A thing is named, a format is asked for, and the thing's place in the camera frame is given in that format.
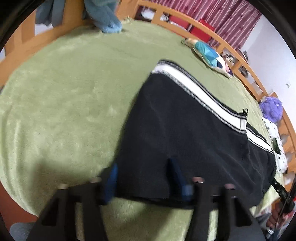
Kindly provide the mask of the person's right hand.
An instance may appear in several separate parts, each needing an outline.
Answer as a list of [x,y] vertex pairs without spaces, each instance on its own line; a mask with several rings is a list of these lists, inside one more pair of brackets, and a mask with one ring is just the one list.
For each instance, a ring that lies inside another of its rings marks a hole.
[[282,203],[278,202],[275,204],[271,216],[267,220],[266,226],[268,228],[272,228],[275,232],[277,229],[281,228],[285,223],[286,219],[288,218],[288,214],[282,214]]

